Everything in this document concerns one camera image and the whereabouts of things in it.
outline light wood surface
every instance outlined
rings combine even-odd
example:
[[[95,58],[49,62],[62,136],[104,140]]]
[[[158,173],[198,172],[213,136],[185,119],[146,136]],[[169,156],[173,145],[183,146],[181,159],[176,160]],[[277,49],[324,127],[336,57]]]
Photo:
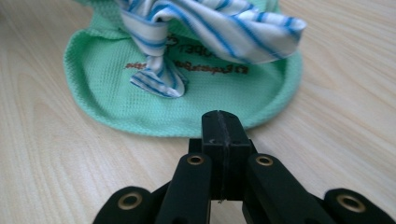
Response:
[[[396,1],[280,5],[308,23],[304,78],[248,136],[309,192],[353,189],[396,218]],[[115,131],[75,105],[63,53],[91,14],[72,1],[0,1],[0,223],[91,223],[118,189],[166,183],[187,152],[187,138]],[[244,223],[240,206],[213,203],[211,223]]]

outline wood grain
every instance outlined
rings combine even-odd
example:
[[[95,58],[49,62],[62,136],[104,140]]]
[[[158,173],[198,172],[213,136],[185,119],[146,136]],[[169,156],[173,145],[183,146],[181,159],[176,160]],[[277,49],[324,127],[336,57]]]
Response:
[[[354,189],[396,218],[396,2],[285,1],[308,22],[288,108],[249,130],[313,194]],[[62,58],[92,12],[72,1],[0,2],[0,223],[91,223],[126,186],[155,190],[186,138],[122,133],[75,105]],[[213,203],[211,223],[243,223]]]

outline green cloth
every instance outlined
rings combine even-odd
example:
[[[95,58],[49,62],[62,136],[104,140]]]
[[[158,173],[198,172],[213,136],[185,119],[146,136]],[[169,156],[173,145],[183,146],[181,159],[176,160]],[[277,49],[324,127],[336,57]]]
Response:
[[[201,116],[224,110],[245,128],[278,114],[296,92],[302,73],[297,52],[273,63],[247,65],[211,55],[195,37],[174,21],[167,56],[189,81],[180,98],[167,99],[142,91],[129,82],[145,57],[124,32],[112,0],[82,1],[93,7],[90,27],[77,31],[64,54],[64,69],[76,103],[93,119],[129,133],[197,137]],[[251,1],[278,11],[277,1]]]

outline mint green fabric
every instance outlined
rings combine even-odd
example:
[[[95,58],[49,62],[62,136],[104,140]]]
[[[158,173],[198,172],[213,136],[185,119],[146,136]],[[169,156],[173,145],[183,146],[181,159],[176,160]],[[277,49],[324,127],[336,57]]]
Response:
[[[90,27],[76,32],[64,54],[64,69],[76,103],[93,119],[129,133],[197,137],[201,116],[224,110],[245,128],[264,123],[290,101],[300,83],[302,59],[260,65],[225,62],[211,55],[177,22],[167,56],[189,81],[184,96],[162,98],[133,86],[131,74],[145,57],[124,32],[111,0],[79,2],[94,9]],[[251,1],[277,11],[277,1]]]

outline blue and white striped fabric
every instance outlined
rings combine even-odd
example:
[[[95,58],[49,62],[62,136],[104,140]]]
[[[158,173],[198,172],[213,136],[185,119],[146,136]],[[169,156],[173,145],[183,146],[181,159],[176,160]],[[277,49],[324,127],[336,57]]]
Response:
[[[204,46],[234,63],[269,63],[290,56],[305,22],[260,12],[246,0],[117,0],[126,29],[147,56],[136,86],[164,97],[184,94],[183,76],[164,58],[168,22],[178,20]]]

